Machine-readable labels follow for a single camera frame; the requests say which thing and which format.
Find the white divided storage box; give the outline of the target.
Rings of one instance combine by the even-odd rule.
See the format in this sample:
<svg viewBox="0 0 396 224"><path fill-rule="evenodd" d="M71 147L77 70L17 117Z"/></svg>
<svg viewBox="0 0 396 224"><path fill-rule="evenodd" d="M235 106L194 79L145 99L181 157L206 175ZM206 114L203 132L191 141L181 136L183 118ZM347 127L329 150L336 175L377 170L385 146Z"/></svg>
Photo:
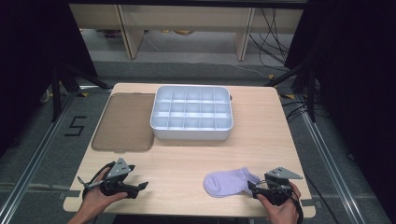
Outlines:
<svg viewBox="0 0 396 224"><path fill-rule="evenodd" d="M150 116L162 140L226 140L233 128L232 96L221 86L162 85Z"/></svg>

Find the beige wooden desk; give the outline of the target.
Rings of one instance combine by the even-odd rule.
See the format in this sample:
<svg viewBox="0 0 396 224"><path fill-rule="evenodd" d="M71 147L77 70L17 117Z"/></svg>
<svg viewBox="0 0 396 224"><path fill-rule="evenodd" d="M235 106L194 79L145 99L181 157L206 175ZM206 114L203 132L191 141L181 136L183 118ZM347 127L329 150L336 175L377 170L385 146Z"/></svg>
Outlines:
<svg viewBox="0 0 396 224"><path fill-rule="evenodd" d="M243 61L251 33L293 34L300 9L258 7L170 7L72 4L78 27L119 30L127 57L133 59L146 30L226 32L233 34L236 57Z"/></svg>

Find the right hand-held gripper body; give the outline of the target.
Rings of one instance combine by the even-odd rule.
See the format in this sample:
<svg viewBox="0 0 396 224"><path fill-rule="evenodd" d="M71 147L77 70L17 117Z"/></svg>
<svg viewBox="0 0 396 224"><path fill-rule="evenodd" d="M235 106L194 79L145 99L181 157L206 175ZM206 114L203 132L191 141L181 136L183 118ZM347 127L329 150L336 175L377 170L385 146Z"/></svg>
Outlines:
<svg viewBox="0 0 396 224"><path fill-rule="evenodd" d="M263 195L272 205L281 205L293 193L290 180L302 178L284 167L277 167L264 174L264 180L255 185L255 193Z"/></svg>

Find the person's left hand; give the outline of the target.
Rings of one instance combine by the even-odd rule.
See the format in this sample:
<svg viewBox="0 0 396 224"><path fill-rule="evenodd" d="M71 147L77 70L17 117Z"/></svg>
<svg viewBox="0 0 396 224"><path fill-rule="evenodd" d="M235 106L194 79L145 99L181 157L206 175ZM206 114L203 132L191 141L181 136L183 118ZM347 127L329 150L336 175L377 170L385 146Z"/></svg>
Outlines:
<svg viewBox="0 0 396 224"><path fill-rule="evenodd" d="M106 196L99 187L95 187L86 193L78 212L87 219L91 219L102 213L111 204L123 200L127 196L126 192Z"/></svg>

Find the purple sock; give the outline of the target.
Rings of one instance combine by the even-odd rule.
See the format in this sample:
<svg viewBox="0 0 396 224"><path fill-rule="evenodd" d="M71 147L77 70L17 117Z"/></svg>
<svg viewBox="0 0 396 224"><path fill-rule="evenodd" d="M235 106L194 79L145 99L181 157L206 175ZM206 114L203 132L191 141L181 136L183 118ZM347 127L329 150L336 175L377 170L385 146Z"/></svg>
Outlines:
<svg viewBox="0 0 396 224"><path fill-rule="evenodd" d="M203 187L212 197L220 198L246 192L251 194L248 181L256 184L260 178L252 174L247 167L230 171L213 172L205 176Z"/></svg>

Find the aluminium floor rail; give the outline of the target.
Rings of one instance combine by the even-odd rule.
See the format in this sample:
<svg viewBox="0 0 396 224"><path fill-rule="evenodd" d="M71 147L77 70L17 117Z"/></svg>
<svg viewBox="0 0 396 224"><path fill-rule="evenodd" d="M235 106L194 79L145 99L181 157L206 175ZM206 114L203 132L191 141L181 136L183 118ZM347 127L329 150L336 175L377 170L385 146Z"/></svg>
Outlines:
<svg viewBox="0 0 396 224"><path fill-rule="evenodd" d="M318 153L324 162L324 166L343 206L346 209L346 213L351 223L368 224L368 221L363 216L363 212L358 206L358 203L352 195L351 190L347 186L347 182L345 181L341 170L336 165L336 162L333 159L331 152L318 129L318 125L311 120L307 113L303 114L303 118L305 126L307 127L313 138L313 141L315 142Z"/></svg>
<svg viewBox="0 0 396 224"><path fill-rule="evenodd" d="M59 115L50 123L50 126L36 148L33 157L29 160L29 163L26 165L21 177L12 188L12 191L9 193L6 201L0 207L0 224L8 224L13 218L26 190L28 189L29 184L31 183L31 180L35 176L38 167L45 158L55 134L59 130L59 127L64 120L67 109L74 102L76 97L77 95L75 93L68 93L65 96L64 101L61 104L61 111L59 112Z"/></svg>

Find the black curtain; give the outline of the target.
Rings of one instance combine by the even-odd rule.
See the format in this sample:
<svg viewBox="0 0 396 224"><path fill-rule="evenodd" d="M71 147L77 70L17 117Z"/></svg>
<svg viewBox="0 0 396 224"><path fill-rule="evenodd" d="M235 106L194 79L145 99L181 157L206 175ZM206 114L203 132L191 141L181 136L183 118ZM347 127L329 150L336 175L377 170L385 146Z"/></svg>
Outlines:
<svg viewBox="0 0 396 224"><path fill-rule="evenodd" d="M68 3L0 0L0 157L66 65L96 75Z"/></svg>
<svg viewBox="0 0 396 224"><path fill-rule="evenodd" d="M287 67L310 50L324 104L396 224L396 0L306 0Z"/></svg>

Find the person's right hand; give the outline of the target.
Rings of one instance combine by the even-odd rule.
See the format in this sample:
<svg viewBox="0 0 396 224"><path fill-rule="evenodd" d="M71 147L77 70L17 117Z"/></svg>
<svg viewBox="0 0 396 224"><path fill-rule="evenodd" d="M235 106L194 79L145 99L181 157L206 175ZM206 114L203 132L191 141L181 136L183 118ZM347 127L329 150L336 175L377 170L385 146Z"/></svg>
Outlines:
<svg viewBox="0 0 396 224"><path fill-rule="evenodd" d="M294 183L290 182L290 185L293 191L291 198L280 206L272 205L264 196L257 195L257 199L267 211L267 220L271 224L298 224L300 214L295 204L299 202L301 192Z"/></svg>

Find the translucent brown lid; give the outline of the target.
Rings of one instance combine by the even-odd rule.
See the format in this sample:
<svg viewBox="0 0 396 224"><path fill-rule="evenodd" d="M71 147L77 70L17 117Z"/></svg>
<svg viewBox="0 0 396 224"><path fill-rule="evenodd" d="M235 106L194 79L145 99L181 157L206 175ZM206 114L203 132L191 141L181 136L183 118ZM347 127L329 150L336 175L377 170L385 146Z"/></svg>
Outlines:
<svg viewBox="0 0 396 224"><path fill-rule="evenodd" d="M154 141L150 114L154 93L115 93L109 97L92 139L97 151L146 152Z"/></svg>

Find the black metal stand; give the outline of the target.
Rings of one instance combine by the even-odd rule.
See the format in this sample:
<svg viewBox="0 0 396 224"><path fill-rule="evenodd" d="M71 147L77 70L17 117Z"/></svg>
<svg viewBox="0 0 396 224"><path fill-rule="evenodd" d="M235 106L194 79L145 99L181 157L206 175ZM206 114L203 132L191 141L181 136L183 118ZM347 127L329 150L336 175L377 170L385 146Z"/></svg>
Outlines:
<svg viewBox="0 0 396 224"><path fill-rule="evenodd" d="M92 76L89 73L76 68L67 63L56 63L51 72L51 87L52 87L52 101L53 101L53 115L52 121L60 117L62 110L61 102L61 84L67 92L80 93L81 87L76 81L76 77L82 77L92 84L104 90L112 89L112 86L101 81L98 77Z"/></svg>
<svg viewBox="0 0 396 224"><path fill-rule="evenodd" d="M312 122L316 121L314 115L314 101L315 101L315 73L308 65L298 65L295 68L289 70L285 74L275 79L271 79L268 83L264 84L264 87L274 87L277 84L287 80L290 77L295 77L291 85L291 89L294 93L307 93L307 113Z"/></svg>

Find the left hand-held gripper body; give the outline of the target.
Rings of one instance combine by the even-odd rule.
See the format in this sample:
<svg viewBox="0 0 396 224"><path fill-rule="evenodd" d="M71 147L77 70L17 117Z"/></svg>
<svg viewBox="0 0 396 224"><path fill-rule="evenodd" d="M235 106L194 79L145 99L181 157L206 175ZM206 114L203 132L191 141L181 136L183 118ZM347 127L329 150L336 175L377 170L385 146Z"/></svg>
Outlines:
<svg viewBox="0 0 396 224"><path fill-rule="evenodd" d="M136 189L136 186L124 183L125 178L129 174L126 161L123 158L118 158L117 161L111 162L106 168L107 171L102 178L102 193L106 196L111 196L116 193L126 192L128 199L135 199L139 190Z"/></svg>

